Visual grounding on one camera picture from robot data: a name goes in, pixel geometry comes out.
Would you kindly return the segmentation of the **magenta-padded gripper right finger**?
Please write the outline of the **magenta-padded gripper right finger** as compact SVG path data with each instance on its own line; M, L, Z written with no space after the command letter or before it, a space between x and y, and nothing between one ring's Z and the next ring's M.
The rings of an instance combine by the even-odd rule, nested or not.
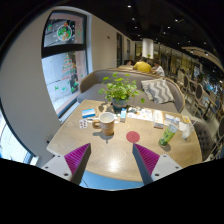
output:
M136 143L133 144L132 153L145 185L182 169L169 155L158 155Z

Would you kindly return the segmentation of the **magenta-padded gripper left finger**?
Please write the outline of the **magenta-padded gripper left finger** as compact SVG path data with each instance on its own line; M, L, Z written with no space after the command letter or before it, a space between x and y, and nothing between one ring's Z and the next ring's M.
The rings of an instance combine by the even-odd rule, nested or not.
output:
M66 155L55 155L42 169L79 185L91 155L91 144L87 143Z

